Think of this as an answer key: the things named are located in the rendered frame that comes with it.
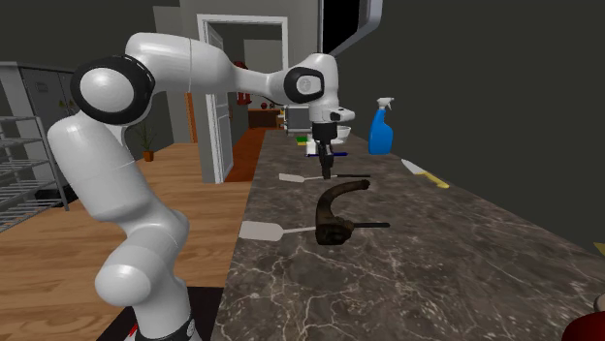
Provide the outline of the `silver toaster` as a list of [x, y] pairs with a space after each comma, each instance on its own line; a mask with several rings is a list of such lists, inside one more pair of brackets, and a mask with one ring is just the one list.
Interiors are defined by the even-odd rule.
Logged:
[[284, 107], [284, 127], [287, 134], [310, 133], [311, 126], [308, 105]]

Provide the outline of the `blue spray bottle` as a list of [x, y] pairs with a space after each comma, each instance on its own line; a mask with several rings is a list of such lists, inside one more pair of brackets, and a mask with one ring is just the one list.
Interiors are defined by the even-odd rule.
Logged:
[[393, 97], [377, 100], [378, 109], [372, 119], [368, 135], [368, 153], [371, 155], [386, 155], [391, 152], [394, 132], [385, 122], [385, 116], [393, 100]]

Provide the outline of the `brown wooden sideboard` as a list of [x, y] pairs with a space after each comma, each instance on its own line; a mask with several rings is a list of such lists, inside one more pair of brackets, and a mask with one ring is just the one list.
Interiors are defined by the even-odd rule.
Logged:
[[255, 128], [278, 128], [278, 115], [281, 111], [277, 108], [250, 108], [248, 110], [248, 127]]

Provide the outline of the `brown curved faucet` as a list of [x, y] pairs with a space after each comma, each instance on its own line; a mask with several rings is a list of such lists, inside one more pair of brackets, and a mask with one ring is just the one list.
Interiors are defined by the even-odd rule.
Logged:
[[366, 179], [335, 185], [318, 199], [315, 213], [315, 238], [319, 245], [342, 245], [355, 230], [354, 223], [338, 217], [332, 212], [332, 203], [340, 195], [367, 190], [370, 182]]

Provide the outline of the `potted plant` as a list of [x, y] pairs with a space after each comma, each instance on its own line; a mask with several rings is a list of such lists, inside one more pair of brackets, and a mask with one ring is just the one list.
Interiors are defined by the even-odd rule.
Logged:
[[154, 151], [151, 148], [156, 133], [153, 132], [152, 128], [142, 121], [137, 125], [135, 133], [140, 138], [140, 145], [143, 148], [143, 159], [146, 162], [152, 162], [154, 160]]

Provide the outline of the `grey cabinet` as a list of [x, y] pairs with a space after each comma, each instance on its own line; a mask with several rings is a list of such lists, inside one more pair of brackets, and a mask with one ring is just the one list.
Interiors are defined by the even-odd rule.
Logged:
[[8, 125], [17, 138], [33, 138], [12, 152], [18, 159], [44, 160], [48, 155], [41, 141], [57, 121], [79, 108], [69, 89], [73, 72], [21, 62], [0, 62], [0, 108], [18, 119]]

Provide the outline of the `dark red round object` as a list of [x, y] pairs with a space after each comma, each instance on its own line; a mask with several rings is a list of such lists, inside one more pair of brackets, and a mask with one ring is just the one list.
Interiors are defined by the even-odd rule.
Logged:
[[605, 341], [605, 312], [575, 319], [565, 328], [561, 341]]

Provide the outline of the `white door with frame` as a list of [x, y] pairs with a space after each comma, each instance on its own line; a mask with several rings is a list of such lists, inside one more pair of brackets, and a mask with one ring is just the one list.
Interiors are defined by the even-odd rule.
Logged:
[[[282, 69], [289, 68], [288, 56], [288, 18], [286, 16], [258, 15], [197, 15], [199, 38], [202, 42], [212, 42], [211, 23], [279, 25], [281, 30]], [[223, 183], [233, 167], [233, 148], [231, 127], [227, 122], [228, 112], [220, 115], [219, 108], [228, 106], [228, 102], [217, 104], [215, 94], [206, 94], [207, 123], [212, 151], [213, 182]]]

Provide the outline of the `dark window with white frame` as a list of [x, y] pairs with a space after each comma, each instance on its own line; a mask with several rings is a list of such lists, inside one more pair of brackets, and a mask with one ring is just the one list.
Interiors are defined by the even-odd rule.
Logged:
[[378, 28], [384, 0], [318, 0], [318, 51], [337, 56]]

